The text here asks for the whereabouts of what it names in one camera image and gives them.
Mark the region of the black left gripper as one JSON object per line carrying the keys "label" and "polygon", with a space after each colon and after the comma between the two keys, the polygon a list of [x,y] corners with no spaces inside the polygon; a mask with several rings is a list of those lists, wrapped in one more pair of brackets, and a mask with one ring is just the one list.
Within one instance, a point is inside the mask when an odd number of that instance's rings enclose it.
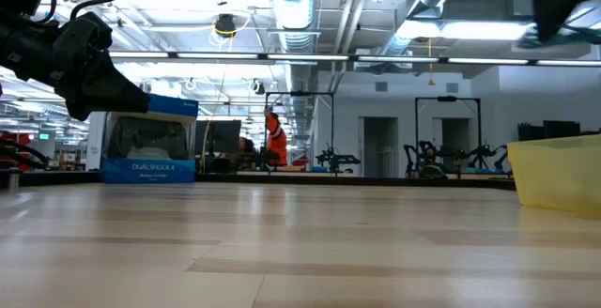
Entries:
{"label": "black left gripper", "polygon": [[119,72],[107,48],[112,29],[88,12],[59,26],[31,28],[28,76],[64,90],[69,115],[86,120],[92,112],[146,113],[149,95]]}

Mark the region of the blue DualShock 4 controller box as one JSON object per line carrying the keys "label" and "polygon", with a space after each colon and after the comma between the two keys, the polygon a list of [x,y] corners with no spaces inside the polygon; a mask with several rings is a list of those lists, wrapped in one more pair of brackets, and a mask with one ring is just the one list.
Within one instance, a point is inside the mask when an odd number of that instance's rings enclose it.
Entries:
{"label": "blue DualShock 4 controller box", "polygon": [[145,113],[107,113],[100,151],[102,181],[194,182],[197,117],[197,101],[154,94]]}

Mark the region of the wide dark background monitor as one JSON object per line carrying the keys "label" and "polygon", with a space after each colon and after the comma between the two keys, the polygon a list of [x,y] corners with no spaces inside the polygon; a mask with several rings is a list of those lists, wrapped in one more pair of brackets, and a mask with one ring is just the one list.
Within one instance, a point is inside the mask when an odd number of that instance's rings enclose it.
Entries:
{"label": "wide dark background monitor", "polygon": [[580,123],[577,121],[544,120],[543,131],[546,139],[581,135]]}

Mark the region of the grey block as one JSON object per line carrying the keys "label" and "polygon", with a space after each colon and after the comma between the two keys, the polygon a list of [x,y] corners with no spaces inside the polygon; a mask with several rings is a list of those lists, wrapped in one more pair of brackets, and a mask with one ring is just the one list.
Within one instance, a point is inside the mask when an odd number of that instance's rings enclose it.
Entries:
{"label": "grey block", "polygon": [[17,167],[0,170],[0,190],[9,192],[18,190],[22,173]]}

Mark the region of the black computer monitor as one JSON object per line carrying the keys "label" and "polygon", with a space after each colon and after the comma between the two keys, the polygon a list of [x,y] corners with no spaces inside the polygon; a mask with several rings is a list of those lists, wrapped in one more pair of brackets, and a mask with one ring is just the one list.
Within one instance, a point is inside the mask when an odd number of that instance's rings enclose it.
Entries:
{"label": "black computer monitor", "polygon": [[194,153],[237,153],[241,130],[240,120],[197,120]]}

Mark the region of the person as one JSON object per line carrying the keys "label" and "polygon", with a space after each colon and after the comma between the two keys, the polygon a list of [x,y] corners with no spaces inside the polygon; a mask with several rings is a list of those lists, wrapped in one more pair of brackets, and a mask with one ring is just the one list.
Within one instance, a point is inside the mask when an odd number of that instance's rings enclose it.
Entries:
{"label": "person", "polygon": [[287,139],[281,125],[279,116],[273,112],[271,107],[265,109],[267,120],[268,142],[267,152],[270,157],[267,165],[270,167],[281,167],[287,165]]}
{"label": "person", "polygon": [[239,138],[239,151],[237,155],[237,165],[240,171],[253,171],[256,169],[257,152],[254,149],[254,142],[251,139]]}

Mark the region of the grey doorway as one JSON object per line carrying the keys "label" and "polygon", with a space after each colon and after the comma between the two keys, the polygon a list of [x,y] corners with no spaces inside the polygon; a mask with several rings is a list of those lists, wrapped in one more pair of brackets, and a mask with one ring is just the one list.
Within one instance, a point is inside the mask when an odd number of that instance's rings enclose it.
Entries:
{"label": "grey doorway", "polygon": [[362,177],[398,177],[398,119],[360,117],[358,152]]}
{"label": "grey doorway", "polygon": [[470,119],[433,118],[431,142],[438,151],[450,153],[449,157],[442,157],[440,161],[447,171],[454,171],[456,151],[471,150]]}

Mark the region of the yellow translucent plastic bin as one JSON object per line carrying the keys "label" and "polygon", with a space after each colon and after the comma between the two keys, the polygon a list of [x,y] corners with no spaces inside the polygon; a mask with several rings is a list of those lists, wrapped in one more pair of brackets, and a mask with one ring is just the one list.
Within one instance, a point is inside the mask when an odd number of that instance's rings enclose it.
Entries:
{"label": "yellow translucent plastic bin", "polygon": [[601,217],[601,134],[508,145],[519,203]]}

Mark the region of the dark round chair back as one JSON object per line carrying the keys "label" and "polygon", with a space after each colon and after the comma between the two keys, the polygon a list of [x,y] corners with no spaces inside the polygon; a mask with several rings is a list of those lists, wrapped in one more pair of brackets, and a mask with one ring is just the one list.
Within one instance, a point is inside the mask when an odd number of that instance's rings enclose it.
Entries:
{"label": "dark round chair back", "polygon": [[436,165],[425,165],[419,172],[419,178],[447,179],[446,173]]}

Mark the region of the long LED light bar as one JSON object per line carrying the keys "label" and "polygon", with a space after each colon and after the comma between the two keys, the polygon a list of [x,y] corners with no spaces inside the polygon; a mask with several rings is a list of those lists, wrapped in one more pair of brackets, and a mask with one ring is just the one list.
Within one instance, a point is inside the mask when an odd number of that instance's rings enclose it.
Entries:
{"label": "long LED light bar", "polygon": [[441,64],[441,65],[490,65],[560,68],[601,69],[600,60],[572,59],[516,59],[479,57],[433,57],[433,56],[383,56],[344,54],[251,54],[251,53],[175,53],[175,52],[111,52],[120,60],[234,60],[234,61],[285,61],[285,62],[347,62],[382,64]]}

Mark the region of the black metal frame stand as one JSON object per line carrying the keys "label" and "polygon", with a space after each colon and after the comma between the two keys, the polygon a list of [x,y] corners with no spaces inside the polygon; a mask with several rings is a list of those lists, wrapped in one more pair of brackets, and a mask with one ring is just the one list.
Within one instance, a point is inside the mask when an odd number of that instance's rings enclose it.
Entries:
{"label": "black metal frame stand", "polygon": [[[331,102],[334,102],[334,94],[331,92],[309,92],[309,91],[291,91],[291,92],[268,92],[266,94],[266,100],[265,100],[265,109],[268,107],[271,107],[275,104],[278,103],[278,100],[275,100],[273,102],[273,104],[269,104],[269,97],[271,95],[278,95],[279,98],[281,98],[282,96],[288,96],[291,99],[293,98],[309,98],[309,97],[321,97],[321,96],[328,96],[331,99]],[[267,131],[267,120],[266,120],[266,116],[265,116],[265,126],[266,126],[266,131]],[[285,166],[281,166],[281,167],[270,167],[267,165],[268,159],[270,157],[269,153],[267,152],[267,142],[268,142],[268,131],[266,133],[266,139],[265,139],[265,151],[261,154],[261,157],[263,159],[262,161],[262,166],[266,171],[277,171],[279,168],[285,168]]]}
{"label": "black metal frame stand", "polygon": [[[474,163],[478,163],[479,167],[482,168],[485,164],[484,162],[484,157],[483,157],[483,135],[482,135],[482,116],[481,116],[481,99],[480,98],[458,98],[458,97],[454,97],[454,96],[440,96],[440,97],[416,97],[414,99],[414,111],[415,111],[415,119],[414,119],[414,124],[415,124],[415,146],[418,146],[418,142],[421,141],[420,140],[420,133],[419,133],[419,129],[420,129],[420,125],[419,125],[419,115],[420,115],[420,110],[419,110],[419,102],[421,100],[435,100],[436,102],[457,102],[458,100],[462,100],[462,101],[467,101],[467,100],[471,100],[474,101],[476,103],[476,110],[475,113],[477,115],[477,140],[478,140],[478,145],[475,149],[473,149],[472,151],[470,151],[469,153],[456,153],[455,157],[457,157],[459,160],[463,161],[471,156],[474,157],[473,162]],[[438,156],[442,156],[442,157],[448,157],[448,154],[442,154],[440,155],[439,151],[438,151]]]}

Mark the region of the black table border rail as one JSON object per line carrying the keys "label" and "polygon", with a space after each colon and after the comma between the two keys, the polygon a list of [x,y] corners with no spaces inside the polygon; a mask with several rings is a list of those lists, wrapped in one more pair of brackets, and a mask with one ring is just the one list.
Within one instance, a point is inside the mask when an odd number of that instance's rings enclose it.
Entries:
{"label": "black table border rail", "polygon": [[[250,184],[292,184],[320,186],[382,186],[382,187],[433,187],[433,188],[482,188],[515,191],[512,179],[423,179],[423,178],[382,178],[352,177],[339,174],[316,175],[297,173],[285,176],[283,173],[258,173],[250,175],[208,174],[196,175],[196,182],[208,183],[250,183]],[[103,182],[103,174],[93,172],[25,172],[20,176],[21,187],[70,185]]]}

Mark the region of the silver ribbed ceiling duct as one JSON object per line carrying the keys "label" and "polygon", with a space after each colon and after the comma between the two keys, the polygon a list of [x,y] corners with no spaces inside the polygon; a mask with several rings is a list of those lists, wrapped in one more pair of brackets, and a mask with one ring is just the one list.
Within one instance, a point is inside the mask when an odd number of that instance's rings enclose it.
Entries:
{"label": "silver ribbed ceiling duct", "polygon": [[[273,13],[282,51],[285,54],[311,54],[316,51],[316,35],[310,34],[316,22],[316,0],[273,0]],[[289,64],[286,80],[291,91],[316,92],[316,67]]]}

